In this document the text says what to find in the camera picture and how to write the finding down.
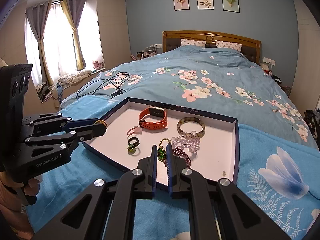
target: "smartwatch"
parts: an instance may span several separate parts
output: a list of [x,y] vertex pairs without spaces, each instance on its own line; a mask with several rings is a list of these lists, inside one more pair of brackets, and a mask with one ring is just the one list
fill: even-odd
[[[161,117],[163,119],[159,122],[146,122],[145,120],[142,120],[143,117],[145,117],[148,114],[152,116]],[[140,127],[148,130],[163,129],[168,125],[167,112],[163,108],[149,106],[139,114],[139,125]]]

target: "pile of dark clothes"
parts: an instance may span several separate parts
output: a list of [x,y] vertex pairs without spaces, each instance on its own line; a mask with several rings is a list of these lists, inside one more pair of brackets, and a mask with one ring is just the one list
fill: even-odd
[[36,91],[40,101],[43,102],[45,96],[50,92],[47,82],[45,81],[36,85]]
[[310,132],[320,149],[320,109],[317,109],[316,112],[307,110],[304,112],[303,120],[307,123]]

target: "silver screw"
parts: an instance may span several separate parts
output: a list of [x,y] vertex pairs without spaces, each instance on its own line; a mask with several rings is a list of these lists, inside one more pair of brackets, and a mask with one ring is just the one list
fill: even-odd
[[229,186],[229,185],[230,185],[230,180],[228,180],[228,179],[221,179],[221,180],[220,180],[220,184],[221,184],[222,186]]
[[139,175],[142,174],[142,170],[140,170],[140,169],[134,169],[134,170],[132,171],[132,174],[135,175],[135,176],[139,176]]
[[185,168],[182,170],[182,173],[184,175],[190,175],[192,173],[192,169],[189,169],[189,168]]
[[104,180],[103,180],[103,179],[96,179],[96,180],[94,181],[94,185],[95,185],[96,187],[101,187],[103,184],[104,184]]

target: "gray curtain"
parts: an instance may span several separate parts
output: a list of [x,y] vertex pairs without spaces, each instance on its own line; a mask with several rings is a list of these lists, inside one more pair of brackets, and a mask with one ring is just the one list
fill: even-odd
[[44,54],[44,27],[48,19],[52,0],[46,1],[44,4],[38,4],[36,7],[29,7],[26,11],[31,30],[36,40],[38,41],[39,59],[41,65],[42,82],[47,81],[49,86],[53,84],[49,73],[47,61]]
[[76,54],[77,70],[84,69],[86,64],[82,55],[77,29],[80,23],[85,0],[62,0],[60,4],[73,29],[73,48]]

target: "wooden headboard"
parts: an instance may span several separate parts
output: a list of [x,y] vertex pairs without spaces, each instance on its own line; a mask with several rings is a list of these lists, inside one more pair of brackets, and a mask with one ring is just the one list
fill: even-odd
[[216,48],[216,42],[226,41],[242,44],[241,53],[250,61],[257,64],[260,63],[260,46],[261,41],[250,38],[209,31],[164,31],[163,36],[163,52],[167,52],[181,46],[181,39],[194,41],[207,41],[207,48]]

